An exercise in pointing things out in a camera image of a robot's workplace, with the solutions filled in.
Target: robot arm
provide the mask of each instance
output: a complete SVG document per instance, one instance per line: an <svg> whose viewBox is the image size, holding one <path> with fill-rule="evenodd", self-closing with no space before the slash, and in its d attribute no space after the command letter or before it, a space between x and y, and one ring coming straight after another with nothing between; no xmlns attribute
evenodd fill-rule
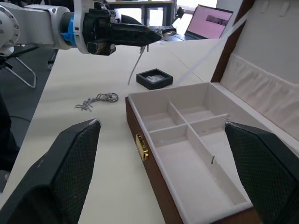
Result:
<svg viewBox="0 0 299 224"><path fill-rule="evenodd" d="M162 38L146 26L120 23L114 10L94 9L93 0L74 0L74 6L70 12L66 7L0 3L0 56L9 56L19 44L110 55L116 45L141 47Z"/></svg>

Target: laptop screen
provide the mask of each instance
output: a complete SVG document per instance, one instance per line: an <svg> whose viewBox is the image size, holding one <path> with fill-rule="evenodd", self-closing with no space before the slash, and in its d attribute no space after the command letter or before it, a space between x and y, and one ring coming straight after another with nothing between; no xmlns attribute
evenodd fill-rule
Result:
<svg viewBox="0 0 299 224"><path fill-rule="evenodd" d="M207 38L220 38L233 12L198 5L187 33Z"/></svg>

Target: table surface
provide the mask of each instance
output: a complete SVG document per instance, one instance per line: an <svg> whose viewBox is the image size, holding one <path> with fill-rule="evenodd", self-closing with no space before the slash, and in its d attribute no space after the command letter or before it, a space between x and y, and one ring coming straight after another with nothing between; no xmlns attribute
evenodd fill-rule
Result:
<svg viewBox="0 0 299 224"><path fill-rule="evenodd" d="M173 0L137 0L137 1L114 1L108 0L109 4L163 4L163 3L173 3Z"/></svg>
<svg viewBox="0 0 299 224"><path fill-rule="evenodd" d="M45 154L64 129L91 118L102 123L93 178L80 224L163 224L164 219L126 122L125 97L147 91L135 81L136 73L159 68L174 84L218 40L164 42L145 52L131 80L128 77L139 48L117 46L111 56L83 55L77 49L60 50L3 194L0 208L30 166ZM212 77L222 49L202 66L204 75L192 74L183 85ZM115 92L116 103L97 102L92 112L75 109L98 93Z"/></svg>

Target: wire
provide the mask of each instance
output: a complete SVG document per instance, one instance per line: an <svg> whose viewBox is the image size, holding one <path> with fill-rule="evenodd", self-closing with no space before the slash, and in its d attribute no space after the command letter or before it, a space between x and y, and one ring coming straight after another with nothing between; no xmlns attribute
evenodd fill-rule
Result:
<svg viewBox="0 0 299 224"><path fill-rule="evenodd" d="M19 117L19 116L10 116L11 118L18 118L18 119L22 119L22 120L26 120L28 122L31 122L31 120L29 119L26 119L26 118L22 118L22 117Z"/></svg>

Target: gold clasp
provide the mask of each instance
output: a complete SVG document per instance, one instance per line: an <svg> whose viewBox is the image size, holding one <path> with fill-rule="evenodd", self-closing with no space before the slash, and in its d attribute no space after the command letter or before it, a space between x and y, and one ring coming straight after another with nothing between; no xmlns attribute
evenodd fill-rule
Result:
<svg viewBox="0 0 299 224"><path fill-rule="evenodd" d="M142 161L147 160L149 157L149 151L146 148L145 142L140 134L136 135L136 145Z"/></svg>

